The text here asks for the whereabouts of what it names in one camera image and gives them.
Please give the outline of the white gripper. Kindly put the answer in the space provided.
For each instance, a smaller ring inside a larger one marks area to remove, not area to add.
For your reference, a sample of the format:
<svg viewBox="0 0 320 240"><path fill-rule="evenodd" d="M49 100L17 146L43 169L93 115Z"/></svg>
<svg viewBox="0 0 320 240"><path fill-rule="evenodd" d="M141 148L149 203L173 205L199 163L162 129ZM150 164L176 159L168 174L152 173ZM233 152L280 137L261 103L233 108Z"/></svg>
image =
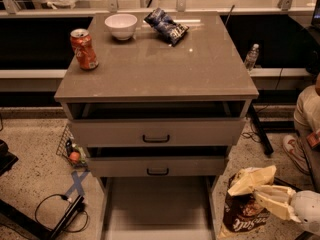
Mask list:
<svg viewBox="0 0 320 240"><path fill-rule="evenodd" d="M241 169L230 183L230 196L253 192L257 203L282 220L297 222L302 229L320 236L320 194L291 187L268 185L274 181L276 166Z"/></svg>

